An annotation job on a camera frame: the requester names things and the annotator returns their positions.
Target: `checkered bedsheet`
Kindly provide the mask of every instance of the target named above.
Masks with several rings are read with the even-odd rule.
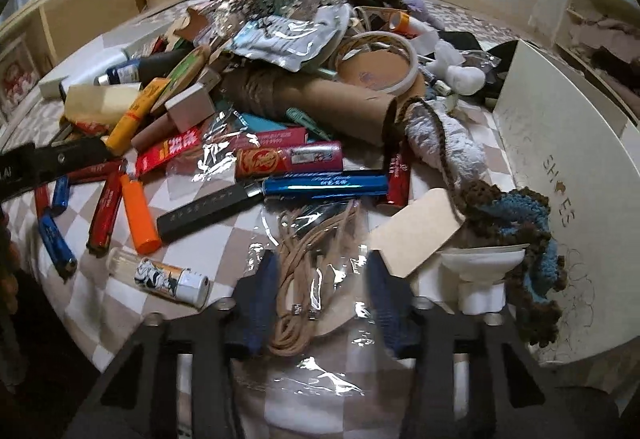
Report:
[[[462,102],[466,126],[486,154],[490,179],[503,190],[514,187],[509,165],[492,115]],[[56,132],[62,113],[59,102],[40,102],[20,124],[9,147],[34,140],[46,143]],[[154,217],[224,188],[232,183],[228,172],[203,184],[197,192],[170,198],[163,176],[145,184]],[[438,172],[416,165],[412,172],[412,198],[441,186]],[[56,223],[78,258],[78,271],[66,283],[53,268],[36,228],[33,193],[6,203],[10,227],[25,267],[42,284],[52,307],[74,342],[103,371],[142,317],[159,311],[172,319],[193,309],[110,278],[106,259],[96,259],[85,248],[89,225],[101,184],[73,186],[69,207]],[[153,254],[153,258],[191,267],[212,280],[208,303],[230,295],[244,274],[247,250],[254,239],[260,206],[215,226],[203,228]],[[372,213],[369,227],[384,220]],[[132,251],[124,209],[118,212],[112,246]],[[180,422],[188,426],[190,376],[188,358],[181,362]],[[257,358],[234,366],[238,404],[248,439],[323,437],[335,439],[389,438],[397,430],[406,408],[412,371],[391,359],[378,342],[373,323],[355,319],[322,339],[316,339],[299,358]]]

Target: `yellow marker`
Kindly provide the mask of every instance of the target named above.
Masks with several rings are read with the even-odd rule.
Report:
[[[129,149],[131,138],[140,126],[140,122],[149,113],[151,107],[170,82],[171,80],[168,78],[154,78],[145,87],[145,90],[131,104],[125,115],[120,118],[107,141],[104,142],[111,153],[119,156]]]

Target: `brown yarn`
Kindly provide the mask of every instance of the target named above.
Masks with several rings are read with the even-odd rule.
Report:
[[[269,350],[277,356],[295,356],[301,353],[314,337],[316,321],[310,319],[314,314],[312,283],[314,280],[321,280],[314,294],[324,307],[334,291],[333,265],[340,259],[341,251],[347,250],[348,253],[357,245],[356,231],[354,235],[350,235],[346,229],[347,225],[356,221],[360,215],[360,204],[354,200],[349,202],[342,213],[324,221],[299,239],[291,223],[301,212],[302,209],[286,212],[278,218],[282,240],[278,246],[280,287],[276,298],[277,321],[269,345]],[[319,257],[317,263],[313,263],[311,252],[328,235],[332,235],[334,229],[335,236],[326,256]],[[287,292],[292,282],[293,305],[301,307],[298,311],[287,306]]]
[[[546,347],[556,341],[558,337],[558,320],[562,311],[555,301],[549,303],[537,303],[533,301],[530,292],[524,287],[524,279],[527,273],[532,279],[540,271],[540,260],[546,251],[546,246],[551,240],[548,231],[542,231],[535,225],[522,225],[511,235],[501,234],[502,222],[479,209],[502,197],[502,191],[495,185],[487,184],[482,180],[463,181],[459,190],[454,187],[446,153],[446,133],[442,121],[431,105],[422,98],[414,98],[402,107],[398,119],[398,127],[404,133],[404,119],[412,104],[420,103],[427,110],[435,125],[438,137],[440,163],[442,174],[449,189],[454,205],[466,217],[466,227],[477,237],[479,245],[513,245],[529,244],[524,259],[511,272],[506,275],[506,292],[509,303],[516,306],[516,325],[523,340],[531,345],[539,343]],[[516,189],[524,196],[531,197],[543,206],[548,207],[548,197],[543,196],[529,188]],[[566,271],[564,269],[564,257],[558,257],[558,280],[553,286],[555,291],[562,291],[566,287]]]

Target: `tan cable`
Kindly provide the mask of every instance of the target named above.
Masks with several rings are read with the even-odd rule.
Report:
[[[277,322],[270,351],[277,356],[295,356],[301,353],[315,334],[316,321],[312,315],[311,288],[316,272],[320,272],[322,283],[318,292],[322,305],[325,305],[334,291],[334,272],[332,266],[340,259],[341,250],[353,247],[354,237],[348,235],[347,225],[360,215],[360,205],[351,200],[347,208],[338,215],[329,218],[317,228],[309,231],[302,239],[297,239],[291,222],[302,212],[295,210],[284,213],[278,218],[281,244],[278,246],[280,259],[280,284],[276,298]],[[328,235],[335,235],[329,250],[318,264],[312,263],[310,252]],[[292,306],[287,304],[287,292],[293,282]],[[302,310],[294,311],[298,306]]]

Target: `blue gripper pad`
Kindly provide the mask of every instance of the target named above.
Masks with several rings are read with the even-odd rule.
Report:
[[[416,358],[420,327],[414,319],[414,293],[409,283],[389,273],[379,251],[369,253],[365,271],[374,317],[385,345],[395,358]]]
[[[265,251],[255,274],[239,279],[236,284],[232,294],[236,308],[224,328],[231,358],[255,356],[271,337],[278,277],[278,259],[271,251]]]

